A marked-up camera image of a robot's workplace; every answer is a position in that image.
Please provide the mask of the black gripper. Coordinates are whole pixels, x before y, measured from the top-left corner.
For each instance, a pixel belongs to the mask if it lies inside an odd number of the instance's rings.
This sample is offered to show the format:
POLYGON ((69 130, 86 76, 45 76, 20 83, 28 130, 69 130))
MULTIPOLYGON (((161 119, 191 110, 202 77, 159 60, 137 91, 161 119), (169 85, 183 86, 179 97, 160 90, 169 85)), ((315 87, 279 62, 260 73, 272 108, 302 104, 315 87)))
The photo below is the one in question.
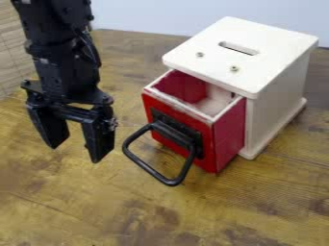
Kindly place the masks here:
POLYGON ((41 139, 54 149, 69 137, 66 120, 81 123, 85 148, 97 163, 115 148, 113 98, 104 93, 100 81, 99 53, 88 34, 40 43, 25 40, 38 80, 24 82, 26 111, 41 139))

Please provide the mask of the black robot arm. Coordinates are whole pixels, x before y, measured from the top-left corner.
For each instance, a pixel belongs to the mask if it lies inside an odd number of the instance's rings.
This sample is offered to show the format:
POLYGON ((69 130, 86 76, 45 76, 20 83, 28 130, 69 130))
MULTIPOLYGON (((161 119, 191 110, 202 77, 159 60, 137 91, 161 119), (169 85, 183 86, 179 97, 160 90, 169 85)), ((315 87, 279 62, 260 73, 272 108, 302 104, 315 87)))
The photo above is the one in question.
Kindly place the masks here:
POLYGON ((97 87, 101 60, 89 35, 91 0, 10 0, 25 34, 24 49, 38 79, 21 82, 25 107, 49 148, 81 124, 92 162, 115 148, 113 97, 97 87))

